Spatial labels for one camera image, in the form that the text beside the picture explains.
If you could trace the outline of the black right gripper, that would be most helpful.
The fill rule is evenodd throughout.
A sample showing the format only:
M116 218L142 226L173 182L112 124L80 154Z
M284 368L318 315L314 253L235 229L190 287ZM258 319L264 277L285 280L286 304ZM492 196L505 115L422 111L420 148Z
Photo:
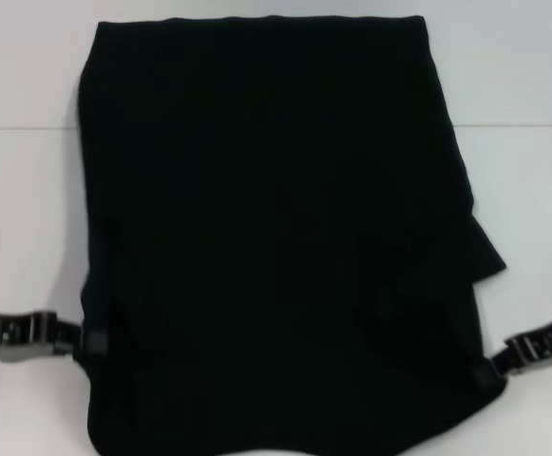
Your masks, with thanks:
M552 322L505 341L506 348L485 358L473 371L478 386L496 386L511 374L552 366Z

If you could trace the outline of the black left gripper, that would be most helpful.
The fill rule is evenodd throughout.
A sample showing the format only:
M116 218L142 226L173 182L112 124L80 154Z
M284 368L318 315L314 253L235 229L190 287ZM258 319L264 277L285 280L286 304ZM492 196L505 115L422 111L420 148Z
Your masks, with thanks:
M0 313L0 361L18 363L58 355L101 357L107 332L57 319L55 312Z

